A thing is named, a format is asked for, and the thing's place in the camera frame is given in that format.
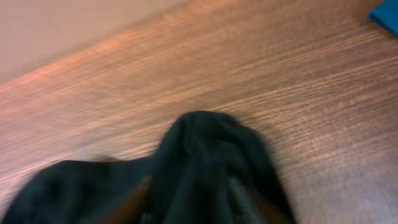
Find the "black polo shirt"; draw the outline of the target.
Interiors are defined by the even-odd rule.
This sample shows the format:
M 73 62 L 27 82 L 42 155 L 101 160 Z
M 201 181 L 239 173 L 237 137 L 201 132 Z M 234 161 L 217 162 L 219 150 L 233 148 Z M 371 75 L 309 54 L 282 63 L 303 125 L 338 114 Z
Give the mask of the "black polo shirt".
M 179 117 L 151 157 L 62 161 L 38 172 L 3 223 L 294 223 L 260 135 L 232 116 Z

